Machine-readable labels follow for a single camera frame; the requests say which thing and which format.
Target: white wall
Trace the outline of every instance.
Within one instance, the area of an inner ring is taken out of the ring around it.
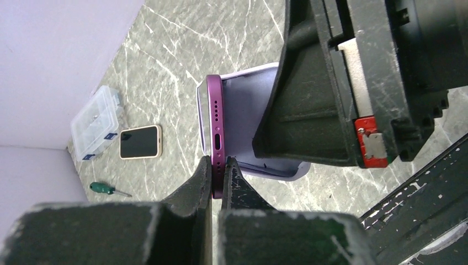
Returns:
[[[65,150],[0,147],[0,248],[13,221],[41,202],[87,202]]]
[[[0,0],[0,146],[66,147],[143,0]]]

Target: gold smartphone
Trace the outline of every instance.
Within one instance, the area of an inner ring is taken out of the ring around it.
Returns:
[[[162,129],[159,125],[144,126],[120,132],[120,158],[155,158],[162,153]]]

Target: smartphone screen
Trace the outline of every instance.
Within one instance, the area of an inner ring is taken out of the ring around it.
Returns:
[[[124,130],[120,133],[120,157],[157,157],[161,153],[159,126]]]
[[[201,148],[204,154],[211,155],[210,107],[208,104],[208,84],[206,79],[198,87],[197,101],[200,113]]]

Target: screwdriver handle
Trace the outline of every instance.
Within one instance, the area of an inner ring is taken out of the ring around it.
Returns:
[[[97,193],[107,193],[109,195],[114,194],[115,188],[110,187],[104,183],[93,182],[89,185],[89,188]]]

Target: scratched black edge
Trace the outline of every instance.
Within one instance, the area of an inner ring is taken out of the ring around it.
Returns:
[[[378,262],[398,264],[468,218],[467,158],[468,134],[361,217]]]

